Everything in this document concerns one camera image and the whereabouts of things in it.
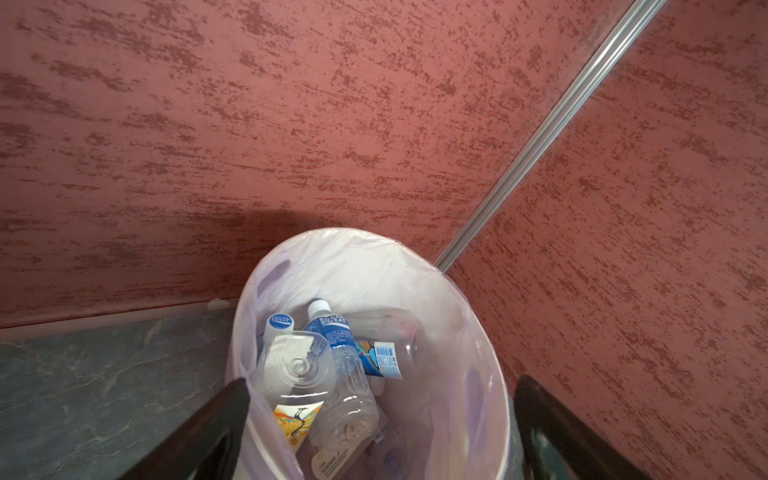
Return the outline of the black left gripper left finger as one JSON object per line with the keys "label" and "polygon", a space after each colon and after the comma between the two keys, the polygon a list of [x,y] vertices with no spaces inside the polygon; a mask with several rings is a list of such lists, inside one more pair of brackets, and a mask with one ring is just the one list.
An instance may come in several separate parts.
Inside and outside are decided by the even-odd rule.
{"label": "black left gripper left finger", "polygon": [[228,383],[123,479],[231,479],[250,405],[246,380]]}

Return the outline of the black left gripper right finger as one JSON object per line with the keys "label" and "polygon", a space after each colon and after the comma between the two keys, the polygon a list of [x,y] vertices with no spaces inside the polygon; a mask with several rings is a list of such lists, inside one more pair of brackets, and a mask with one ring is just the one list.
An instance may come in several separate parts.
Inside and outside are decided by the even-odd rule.
{"label": "black left gripper right finger", "polygon": [[526,479],[650,480],[530,375],[518,379],[514,414]]}

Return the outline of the blue label bottle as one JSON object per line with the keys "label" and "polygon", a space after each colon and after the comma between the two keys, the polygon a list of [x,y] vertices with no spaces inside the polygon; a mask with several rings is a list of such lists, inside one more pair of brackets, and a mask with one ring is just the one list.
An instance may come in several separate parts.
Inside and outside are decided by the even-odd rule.
{"label": "blue label bottle", "polygon": [[276,337],[292,335],[294,331],[294,319],[286,313],[275,313],[268,317],[261,336],[261,352],[268,350]]}
{"label": "blue label bottle", "polygon": [[410,473],[410,451],[405,439],[395,430],[378,433],[367,449],[368,468],[373,479],[402,480]]}
{"label": "blue label bottle", "polygon": [[336,375],[333,392],[314,422],[311,442],[318,449],[340,451],[373,435],[380,415],[346,319],[322,299],[310,302],[308,316],[305,330],[327,340]]}

